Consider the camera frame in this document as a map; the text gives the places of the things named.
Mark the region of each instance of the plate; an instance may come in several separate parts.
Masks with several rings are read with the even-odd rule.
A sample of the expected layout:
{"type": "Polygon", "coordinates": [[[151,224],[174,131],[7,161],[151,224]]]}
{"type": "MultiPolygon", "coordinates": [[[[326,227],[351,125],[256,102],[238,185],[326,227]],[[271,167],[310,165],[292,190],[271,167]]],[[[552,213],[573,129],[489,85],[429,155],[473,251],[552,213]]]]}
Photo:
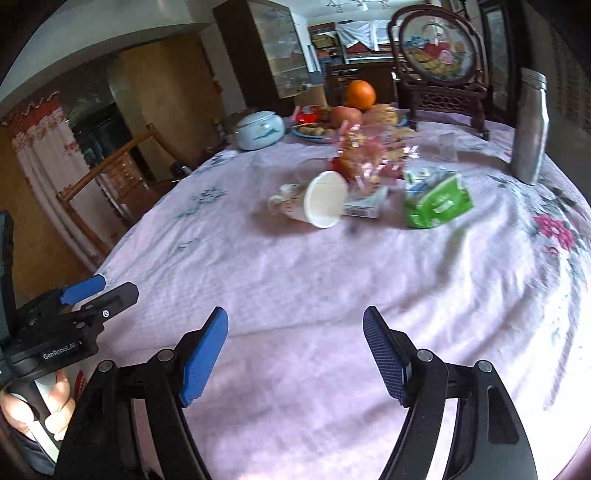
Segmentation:
{"type": "MultiPolygon", "coordinates": [[[[407,127],[408,126],[408,116],[406,113],[402,113],[402,117],[400,118],[400,121],[398,122],[398,124],[396,125],[399,128],[403,128],[403,127],[407,127]]],[[[298,131],[298,129],[296,128],[296,126],[291,127],[291,133],[293,135],[295,135],[296,137],[300,137],[300,138],[304,138],[305,140],[309,141],[309,142],[313,142],[313,143],[320,143],[320,144],[332,144],[335,143],[337,140],[336,136],[333,137],[318,137],[317,135],[306,135],[306,134],[302,134],[298,131]]]]}

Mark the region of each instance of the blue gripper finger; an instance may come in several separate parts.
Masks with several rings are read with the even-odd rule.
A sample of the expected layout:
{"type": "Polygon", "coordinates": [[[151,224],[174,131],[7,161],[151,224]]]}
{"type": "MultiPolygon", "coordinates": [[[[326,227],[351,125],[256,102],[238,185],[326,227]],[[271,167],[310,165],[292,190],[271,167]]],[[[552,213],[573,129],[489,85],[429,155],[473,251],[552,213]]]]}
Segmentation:
{"type": "Polygon", "coordinates": [[[63,295],[60,297],[61,304],[75,305],[79,301],[92,297],[98,292],[103,291],[105,286],[105,278],[101,275],[95,275],[94,277],[88,278],[85,281],[65,289],[63,295]]]}
{"type": "Polygon", "coordinates": [[[405,355],[399,351],[398,342],[391,337],[392,333],[376,307],[365,310],[363,333],[388,393],[403,403],[408,394],[407,381],[409,380],[407,366],[401,360],[405,355]]]}
{"type": "Polygon", "coordinates": [[[184,366],[183,387],[179,398],[185,408],[203,393],[205,384],[228,336],[228,314],[219,307],[216,308],[214,314],[215,317],[209,323],[201,341],[184,366]]]}

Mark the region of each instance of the green plastic bag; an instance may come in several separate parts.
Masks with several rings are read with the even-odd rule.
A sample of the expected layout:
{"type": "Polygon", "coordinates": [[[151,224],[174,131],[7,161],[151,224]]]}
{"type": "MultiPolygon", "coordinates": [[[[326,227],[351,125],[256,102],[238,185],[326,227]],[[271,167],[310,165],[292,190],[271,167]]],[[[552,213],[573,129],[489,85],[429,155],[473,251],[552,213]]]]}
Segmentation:
{"type": "Polygon", "coordinates": [[[421,170],[405,173],[404,211],[411,228],[432,228],[447,223],[473,207],[459,173],[421,170]]]}

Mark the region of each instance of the pink tablecloth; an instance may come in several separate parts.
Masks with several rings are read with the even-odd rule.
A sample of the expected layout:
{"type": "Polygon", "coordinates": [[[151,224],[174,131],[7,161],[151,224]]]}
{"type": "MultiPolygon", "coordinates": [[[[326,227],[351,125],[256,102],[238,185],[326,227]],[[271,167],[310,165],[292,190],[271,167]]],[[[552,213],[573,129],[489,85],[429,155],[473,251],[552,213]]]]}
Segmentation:
{"type": "MultiPolygon", "coordinates": [[[[402,193],[379,220],[317,230],[274,218],[266,200],[296,165],[334,155],[287,135],[208,161],[148,212],[99,270],[140,300],[106,324],[102,358],[144,361],[224,307],[230,336],[187,419],[216,480],[378,478],[405,410],[363,337],[365,308],[444,361],[492,361],[514,399],[541,480],[552,480],[591,426],[591,210],[547,161],[540,184],[508,173],[512,130],[491,142],[422,122],[421,160],[455,132],[475,207],[449,224],[405,226],[402,193]]],[[[441,478],[453,430],[443,422],[429,478],[441,478]]]]}

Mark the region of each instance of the red snack package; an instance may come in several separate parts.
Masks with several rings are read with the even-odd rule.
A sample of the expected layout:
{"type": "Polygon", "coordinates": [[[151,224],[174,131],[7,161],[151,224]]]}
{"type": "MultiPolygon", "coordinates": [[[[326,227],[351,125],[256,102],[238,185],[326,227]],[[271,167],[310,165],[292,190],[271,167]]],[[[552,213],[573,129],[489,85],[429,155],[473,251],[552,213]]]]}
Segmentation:
{"type": "Polygon", "coordinates": [[[351,173],[351,169],[347,164],[345,164],[340,157],[335,157],[330,160],[330,165],[332,169],[339,173],[345,180],[347,181],[354,181],[353,175],[351,173]]]}
{"type": "Polygon", "coordinates": [[[321,105],[297,106],[291,119],[297,124],[328,122],[330,119],[330,107],[321,105]]]}

